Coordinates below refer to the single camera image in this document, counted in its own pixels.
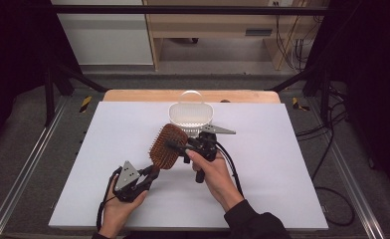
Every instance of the gray carpet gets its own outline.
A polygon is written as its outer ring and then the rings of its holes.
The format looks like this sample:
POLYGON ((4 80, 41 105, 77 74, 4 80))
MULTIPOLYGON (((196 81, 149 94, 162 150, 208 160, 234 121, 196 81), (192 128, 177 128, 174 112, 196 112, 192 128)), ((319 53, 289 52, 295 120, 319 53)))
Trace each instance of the gray carpet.
MULTIPOLYGON (((115 89, 249 89, 262 90, 283 81, 285 77, 269 77, 266 81, 258 76, 92 76, 97 82, 115 89)), ((102 94, 75 83, 77 89, 70 98, 60 124, 51 137, 43 156, 8 221, 5 238, 48 238, 46 235, 90 236, 92 231, 63 231, 48 227, 53 213, 53 203, 59 198, 69 172, 74 164, 80 141, 90 125, 97 102, 102 94), (88 110, 79 113, 84 97, 92 96, 88 110)), ((298 97, 302 106, 308 101, 301 97, 297 88, 281 93, 281 100, 287 105, 294 131, 317 126, 311 111, 294 110, 292 99, 298 97)), ((34 143, 43 130, 45 120, 44 89, 38 88, 18 97, 11 117, 0 133, 0 205, 10 186, 25 163, 34 143)), ((363 151, 354 128, 349 122, 341 121, 335 127, 335 140, 351 167, 378 222, 387 238, 390 238, 390 183, 384 172, 370 169, 367 154, 363 151)), ((326 140, 323 136, 299 142, 299 146, 309 173, 313 173, 325 151, 326 140)), ((343 182, 334 166, 333 155, 329 154, 317 177, 315 186, 328 187, 348 198, 343 182)), ((317 191, 321 205, 328 212, 326 217, 336 222, 346 222, 351 214, 346 203, 340 197, 327 191, 317 191)), ((360 218, 356 216, 349 226, 336 226, 329 223, 328 231, 316 233, 293 232, 293 238, 367 238, 360 218)), ((206 238, 196 233, 158 233, 157 238, 206 238)), ((142 235, 153 238, 153 234, 142 235)))

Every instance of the white tabletop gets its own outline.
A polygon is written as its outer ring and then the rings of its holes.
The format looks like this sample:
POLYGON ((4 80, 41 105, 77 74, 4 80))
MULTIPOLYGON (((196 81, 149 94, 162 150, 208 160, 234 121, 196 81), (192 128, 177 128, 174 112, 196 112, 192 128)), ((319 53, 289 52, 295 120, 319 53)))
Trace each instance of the white tabletop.
MULTIPOLYGON (((108 178, 126 160, 151 164, 148 152, 169 122, 173 103, 101 102, 49 225, 94 229, 108 178)), ((213 124, 237 134, 218 134, 232 156, 245 198, 271 212, 288 230, 323 230, 327 223, 283 104, 211 104, 213 124)), ((162 170, 147 198, 130 216, 132 230, 221 230, 224 211, 191 165, 178 158, 162 170)))

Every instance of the wall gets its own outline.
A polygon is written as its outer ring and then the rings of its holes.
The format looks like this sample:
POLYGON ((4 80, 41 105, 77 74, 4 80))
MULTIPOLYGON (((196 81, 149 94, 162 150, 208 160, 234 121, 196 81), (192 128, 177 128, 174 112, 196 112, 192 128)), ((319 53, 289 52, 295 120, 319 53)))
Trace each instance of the wall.
MULTIPOLYGON (((52 0, 54 5, 142 5, 139 0, 52 0)), ((152 65, 144 15, 58 14, 80 65, 152 65)))

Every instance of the hand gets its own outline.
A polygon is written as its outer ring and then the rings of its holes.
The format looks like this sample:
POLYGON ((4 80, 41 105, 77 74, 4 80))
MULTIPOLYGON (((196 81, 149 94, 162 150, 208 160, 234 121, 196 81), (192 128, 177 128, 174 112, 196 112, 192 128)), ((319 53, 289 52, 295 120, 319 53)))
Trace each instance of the hand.
POLYGON ((186 154, 193 161, 192 168, 195 171, 204 170, 208 189, 226 212, 244 200, 244 197, 233 184, 226 160, 220 152, 217 152, 216 159, 211 162, 192 150, 187 149, 186 154))
POLYGON ((107 200, 109 200, 110 198, 112 198, 112 200, 108 201, 105 204, 104 213, 102 217, 102 226, 98 233, 107 238, 115 238, 117 236, 120 229, 122 229, 124 224, 126 223, 130 213, 136 207, 142 204, 148 192, 143 191, 131 203, 121 202, 113 194, 113 185, 116 178, 117 176, 110 184, 110 190, 108 192, 107 200))

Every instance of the sleeve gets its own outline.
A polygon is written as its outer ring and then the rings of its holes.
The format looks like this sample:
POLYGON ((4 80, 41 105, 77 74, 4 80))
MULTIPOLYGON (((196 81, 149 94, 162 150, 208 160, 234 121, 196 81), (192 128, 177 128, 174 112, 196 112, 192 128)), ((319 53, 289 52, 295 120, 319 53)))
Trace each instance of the sleeve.
POLYGON ((108 239, 107 237, 101 236, 98 233, 94 233, 92 239, 108 239))
POLYGON ((290 239, 282 221, 273 214, 257 213, 247 200, 230 209, 224 218, 231 230, 230 238, 290 239))

